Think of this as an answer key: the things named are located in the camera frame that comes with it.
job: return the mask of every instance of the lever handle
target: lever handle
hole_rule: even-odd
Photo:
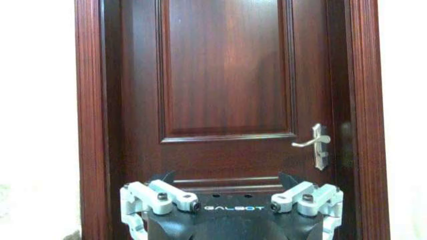
[[[292,147],[304,148],[314,143],[328,144],[330,142],[330,137],[328,135],[320,135],[304,143],[292,142]]]

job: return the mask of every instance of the silver door handle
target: silver door handle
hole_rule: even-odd
[[[292,142],[292,147],[304,148],[313,145],[313,166],[322,171],[329,164],[329,153],[326,144],[330,142],[330,137],[325,135],[325,127],[317,123],[312,128],[312,139],[304,143]]]
[[[314,143],[328,144],[330,142],[330,137],[328,135],[320,135],[304,143],[292,142],[292,147],[304,148]]]

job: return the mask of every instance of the door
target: door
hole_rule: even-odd
[[[333,133],[326,1],[129,0],[121,25],[127,182],[172,170],[206,192],[278,191],[277,172],[333,182],[333,157],[320,171],[313,147],[290,146],[316,123]]]

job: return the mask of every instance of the raised door panel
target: raised door panel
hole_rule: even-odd
[[[157,2],[162,143],[293,135],[285,7],[277,0]]]

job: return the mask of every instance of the galbot logo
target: galbot logo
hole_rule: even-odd
[[[262,210],[265,207],[264,206],[234,206],[234,207],[228,207],[228,206],[205,206],[204,210],[208,211],[256,211],[256,210]]]

